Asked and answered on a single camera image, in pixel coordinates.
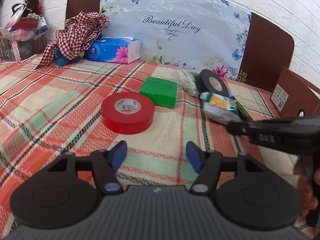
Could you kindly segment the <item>person's right hand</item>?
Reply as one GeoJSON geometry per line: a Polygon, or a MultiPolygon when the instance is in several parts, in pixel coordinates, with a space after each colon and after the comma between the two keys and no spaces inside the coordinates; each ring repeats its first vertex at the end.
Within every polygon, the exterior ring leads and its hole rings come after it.
{"type": "Polygon", "coordinates": [[[304,174],[304,163],[301,159],[295,164],[293,174],[299,176],[297,190],[302,196],[301,215],[307,216],[312,210],[315,210],[319,204],[318,198],[313,194],[312,185],[308,182],[304,174]]]}

